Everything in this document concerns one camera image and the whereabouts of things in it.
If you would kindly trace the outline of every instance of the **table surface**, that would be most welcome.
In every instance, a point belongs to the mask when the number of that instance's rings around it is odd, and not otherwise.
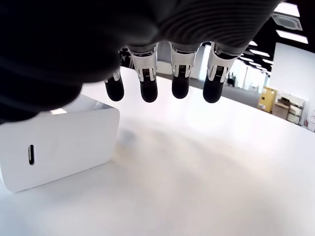
[[[121,73],[120,102],[82,90],[121,112],[113,159],[17,194],[0,184],[0,235],[315,235],[314,133],[197,88],[178,100],[163,78],[148,104]]]

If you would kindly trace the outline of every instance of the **black ceiling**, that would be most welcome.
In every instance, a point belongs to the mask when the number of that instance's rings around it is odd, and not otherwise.
[[[275,21],[270,18],[265,25],[260,29],[256,37],[253,39],[253,41],[258,45],[256,46],[249,46],[247,50],[245,51],[244,57],[253,59],[254,62],[261,64],[262,67],[266,68],[268,71],[271,71],[271,66],[268,63],[265,63],[262,59],[267,60],[273,60],[274,51],[276,43],[283,43],[286,45],[290,45],[296,48],[304,49],[310,52],[315,53],[315,17],[313,16],[313,9],[314,6],[311,1],[306,0],[288,0],[286,1],[288,3],[292,3],[298,6],[300,17],[299,20],[301,22],[301,26],[303,28],[303,31],[300,30],[290,30],[287,28],[284,28],[282,26],[278,26]],[[283,30],[295,34],[299,34],[302,36],[305,36],[308,38],[308,44],[300,43],[294,40],[281,38],[278,36],[276,30]],[[259,55],[248,55],[246,52],[249,49],[255,49],[261,52],[268,53],[270,55],[269,58]],[[243,61],[247,65],[252,66],[247,61]]]

